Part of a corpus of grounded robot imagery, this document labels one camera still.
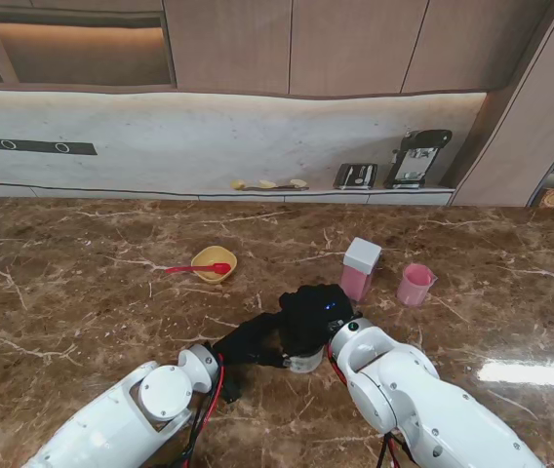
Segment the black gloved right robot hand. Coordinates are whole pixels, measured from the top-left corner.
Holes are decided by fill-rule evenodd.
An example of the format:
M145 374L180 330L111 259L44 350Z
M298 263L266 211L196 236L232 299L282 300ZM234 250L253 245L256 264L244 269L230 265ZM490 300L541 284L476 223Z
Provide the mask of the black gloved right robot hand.
M279 297L284 324L279 330L288 356L315 354L355 317L351 300L340 285L305 285Z

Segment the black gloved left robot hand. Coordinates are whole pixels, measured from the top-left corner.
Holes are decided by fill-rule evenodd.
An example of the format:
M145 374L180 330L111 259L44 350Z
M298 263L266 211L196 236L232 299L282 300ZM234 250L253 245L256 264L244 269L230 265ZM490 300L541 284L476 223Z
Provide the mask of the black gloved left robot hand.
M212 345L226 366L258 365L286 369L286 357L279 337L284 314L261 313Z

